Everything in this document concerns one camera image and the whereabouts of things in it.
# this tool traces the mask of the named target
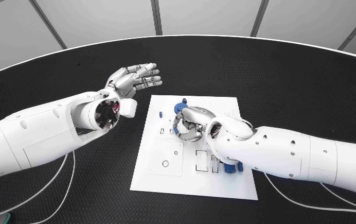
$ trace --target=rectangular slot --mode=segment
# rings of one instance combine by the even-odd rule
[[[197,150],[195,155],[197,155],[195,170],[197,171],[209,171],[209,169],[208,169],[208,152],[204,150]]]
[[[212,173],[220,173],[220,160],[212,156]]]

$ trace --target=robot finger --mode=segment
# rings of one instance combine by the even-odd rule
[[[140,70],[142,68],[145,68],[149,64],[137,64],[129,67],[129,73],[135,73],[137,72],[137,70]]]
[[[126,94],[127,99],[130,99],[130,98],[135,97],[135,95],[136,95],[136,90],[137,90],[136,87],[133,87],[132,90],[129,91],[129,93]]]
[[[150,82],[150,81],[160,81],[160,80],[162,80],[160,76],[149,76],[149,77],[140,78],[140,82],[142,83],[146,83],[146,82]]]
[[[159,73],[160,73],[160,70],[150,70],[143,76],[158,75]]]
[[[137,70],[137,73],[136,74],[140,77],[143,77],[146,75],[146,73],[150,72],[156,67],[158,67],[158,65],[155,63],[150,63],[142,69]]]
[[[150,81],[150,82],[136,85],[136,90],[142,90],[147,87],[159,86],[162,84],[163,84],[163,81]]]

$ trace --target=robotic hand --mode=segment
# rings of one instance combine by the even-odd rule
[[[248,167],[283,178],[323,182],[356,192],[356,144],[273,128],[253,128],[231,115],[215,116],[201,107],[176,105],[173,129],[179,138],[207,140],[215,157],[230,165]],[[182,134],[178,123],[189,132]]]
[[[122,68],[106,88],[25,109],[0,120],[0,176],[39,166],[83,147],[136,116],[137,90],[162,85],[156,64]]]

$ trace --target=black table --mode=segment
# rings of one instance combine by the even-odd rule
[[[356,223],[356,213],[306,209],[254,171],[258,201],[130,191],[152,94],[238,98],[241,116],[271,126],[356,142],[356,57],[312,46],[240,37],[178,36],[107,42],[44,56],[0,71],[0,119],[13,112],[100,90],[114,71],[155,62],[163,85],[135,96],[136,118],[77,150],[73,188],[48,223]],[[0,210],[47,185],[62,159],[0,177]],[[15,223],[58,208],[73,156],[45,192],[13,211]],[[282,192],[307,205],[348,208],[316,182],[271,176]],[[356,202],[356,193],[329,187]]]

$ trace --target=circular hole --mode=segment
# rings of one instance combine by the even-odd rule
[[[163,165],[165,167],[168,167],[168,166],[169,166],[169,161],[163,161],[162,165]]]

